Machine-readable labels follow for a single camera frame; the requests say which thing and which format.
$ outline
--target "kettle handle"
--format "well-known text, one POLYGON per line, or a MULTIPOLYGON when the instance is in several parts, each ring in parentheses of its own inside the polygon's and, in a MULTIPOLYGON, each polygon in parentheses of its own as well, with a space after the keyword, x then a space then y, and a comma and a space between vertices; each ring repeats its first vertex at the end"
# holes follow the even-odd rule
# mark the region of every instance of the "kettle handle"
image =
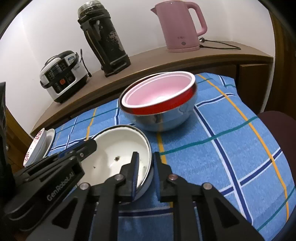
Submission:
POLYGON ((203 35, 207 32, 207 24, 205 22, 205 18, 202 14, 200 7, 194 2, 185 2, 187 8, 193 8, 197 14, 198 20, 200 21, 200 25, 202 27, 201 31, 197 33, 197 36, 203 35))

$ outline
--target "orange button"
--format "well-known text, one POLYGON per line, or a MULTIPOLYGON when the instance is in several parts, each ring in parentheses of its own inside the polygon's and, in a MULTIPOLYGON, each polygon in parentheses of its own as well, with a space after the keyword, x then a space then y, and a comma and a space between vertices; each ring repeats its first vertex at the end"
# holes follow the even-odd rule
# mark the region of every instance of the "orange button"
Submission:
POLYGON ((61 79, 59 82, 60 82, 61 85, 66 83, 66 81, 64 79, 61 79))

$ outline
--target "stacked bowls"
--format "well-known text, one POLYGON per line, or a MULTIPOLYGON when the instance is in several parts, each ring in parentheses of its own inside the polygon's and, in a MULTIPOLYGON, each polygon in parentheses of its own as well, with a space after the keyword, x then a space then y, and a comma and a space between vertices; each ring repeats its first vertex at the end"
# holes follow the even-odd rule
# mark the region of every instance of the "stacked bowls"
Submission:
POLYGON ((119 97, 119 106, 137 127, 167 131, 189 117, 196 91, 195 77, 189 72, 152 74, 128 86, 119 97))

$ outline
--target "yellow stripe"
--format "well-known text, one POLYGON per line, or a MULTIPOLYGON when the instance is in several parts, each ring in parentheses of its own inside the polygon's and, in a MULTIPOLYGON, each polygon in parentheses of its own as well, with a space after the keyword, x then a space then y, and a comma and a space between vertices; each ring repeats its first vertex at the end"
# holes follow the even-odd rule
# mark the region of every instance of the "yellow stripe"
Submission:
MULTIPOLYGON (((198 76, 200 76, 202 79, 206 80, 205 77, 203 77, 202 75, 198 74, 198 76)), ((224 97, 232 104, 232 106, 238 111, 238 113, 240 113, 240 115, 244 118, 244 120, 248 120, 248 118, 243 114, 243 112, 235 105, 235 103, 232 102, 232 100, 223 92, 221 91, 216 85, 214 85, 212 82, 210 82, 209 80, 207 80, 207 82, 216 88, 216 90, 218 90, 222 95, 224 95, 224 97)), ((252 123, 249 123, 249 126, 251 127, 251 129, 254 131, 255 135, 257 136, 257 138, 259 139, 259 141, 261 142, 264 150, 266 151, 268 157, 271 159, 272 161, 272 165, 274 167, 274 170, 276 171, 276 175, 278 176, 278 179, 279 181, 281 182, 281 185, 283 186, 284 188, 284 192, 285 192, 285 198, 287 199, 288 198, 288 193, 287 193, 287 187, 281 177, 281 174, 276 166, 276 163, 275 163, 275 160, 272 156, 272 154, 270 153, 268 147, 266 146, 266 144, 264 143, 262 137, 259 135, 259 133, 257 132, 257 130, 255 129, 255 127, 252 125, 252 123)), ((288 220, 289 218, 289 204, 288 202, 286 202, 286 211, 287 211, 287 215, 286 215, 286 221, 288 220)))
MULTIPOLYGON (((156 137, 157 137, 157 142, 158 142, 159 152, 164 152, 165 149, 163 148, 163 141, 162 141, 162 139, 161 139, 161 135, 160 135, 159 132, 157 132, 156 137)), ((164 164, 167 163, 167 162, 166 162, 165 155, 160 156, 160 158, 161 158, 161 162, 162 162, 162 163, 164 163, 164 164)))
MULTIPOLYGON (((96 115, 96 109, 97 109, 97 108, 94 109, 93 116, 96 115)), ((89 132, 90 132, 90 130, 91 130, 91 125, 92 125, 93 121, 94 121, 94 118, 91 119, 91 122, 89 123, 89 126, 87 127, 87 131, 86 131, 86 139, 85 139, 86 141, 89 139, 89 132)))

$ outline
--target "white wall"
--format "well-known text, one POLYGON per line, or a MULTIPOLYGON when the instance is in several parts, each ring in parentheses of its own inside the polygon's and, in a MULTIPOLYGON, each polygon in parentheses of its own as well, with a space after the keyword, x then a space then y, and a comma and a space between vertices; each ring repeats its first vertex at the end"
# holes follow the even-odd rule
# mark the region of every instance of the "white wall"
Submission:
MULTIPOLYGON (((150 11, 159 1, 101 0, 129 56, 165 46, 158 18, 150 11)), ((273 36, 270 17, 257 0, 193 1, 199 4, 208 25, 205 38, 233 40, 274 55, 274 46, 266 43, 266 39, 273 36), (256 39, 253 34, 258 34, 260 38, 256 39)), ((79 53, 82 48, 90 72, 100 69, 100 63, 77 22, 77 10, 85 2, 33 0, 0 40, 0 76, 5 77, 8 85, 7 106, 28 133, 52 102, 47 91, 40 86, 38 78, 46 60, 65 50, 79 53), (20 55, 17 58, 11 54, 16 53, 16 50, 20 55), (17 69, 24 69, 25 74, 21 71, 7 74, 8 69, 14 70, 16 66, 17 69), (29 113, 30 117, 24 118, 24 113, 29 113)), ((190 12, 198 29, 198 18, 194 10, 190 12)))
POLYGON ((6 81, 6 106, 28 133, 52 103, 38 88, 39 71, 18 15, 0 40, 0 81, 6 81))
POLYGON ((261 111, 266 106, 275 64, 275 41, 268 10, 257 0, 223 0, 232 41, 257 48, 274 57, 267 92, 261 111))

